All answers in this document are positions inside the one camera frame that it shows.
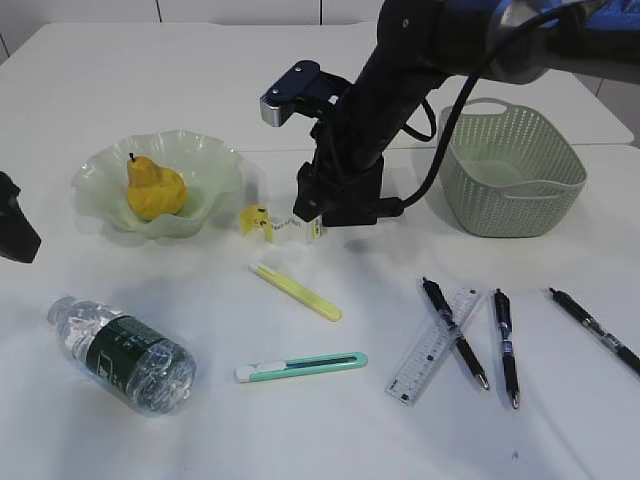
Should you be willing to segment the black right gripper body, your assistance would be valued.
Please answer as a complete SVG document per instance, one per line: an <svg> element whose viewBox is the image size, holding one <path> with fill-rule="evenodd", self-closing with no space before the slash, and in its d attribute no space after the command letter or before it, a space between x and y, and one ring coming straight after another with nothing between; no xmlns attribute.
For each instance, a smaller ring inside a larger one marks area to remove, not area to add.
<svg viewBox="0 0 640 480"><path fill-rule="evenodd" d="M315 82L298 95L315 117L313 160L298 172L300 200L377 200L383 151L400 129L392 92L367 82Z"/></svg>

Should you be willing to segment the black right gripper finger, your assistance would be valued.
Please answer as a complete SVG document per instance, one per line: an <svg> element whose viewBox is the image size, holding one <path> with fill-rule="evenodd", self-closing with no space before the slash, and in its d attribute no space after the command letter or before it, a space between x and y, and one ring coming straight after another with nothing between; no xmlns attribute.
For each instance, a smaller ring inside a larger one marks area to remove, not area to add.
<svg viewBox="0 0 640 480"><path fill-rule="evenodd" d="M324 212L325 195L316 185L298 185L293 213L302 220L314 220Z"/></svg>

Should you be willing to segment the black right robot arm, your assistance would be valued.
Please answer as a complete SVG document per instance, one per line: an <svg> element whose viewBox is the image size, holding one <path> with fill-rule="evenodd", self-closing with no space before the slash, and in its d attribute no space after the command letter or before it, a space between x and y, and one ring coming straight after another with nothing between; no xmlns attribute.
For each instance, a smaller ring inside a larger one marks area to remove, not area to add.
<svg viewBox="0 0 640 480"><path fill-rule="evenodd" d="M411 198L380 194L383 154L448 78L465 78L459 114L480 79L527 84L549 69L639 79L634 1L387 1L376 46L354 81L294 64L263 97L280 117L315 120L316 149L297 175L296 216L331 226L395 217Z"/></svg>

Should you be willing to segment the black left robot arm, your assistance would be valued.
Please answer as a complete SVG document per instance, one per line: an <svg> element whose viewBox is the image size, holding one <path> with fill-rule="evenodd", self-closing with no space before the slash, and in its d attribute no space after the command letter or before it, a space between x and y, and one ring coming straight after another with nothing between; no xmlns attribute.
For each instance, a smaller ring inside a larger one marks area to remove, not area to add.
<svg viewBox="0 0 640 480"><path fill-rule="evenodd" d="M1 172L1 256L8 260L31 264L40 248L41 238L31 226L18 202L21 189Z"/></svg>

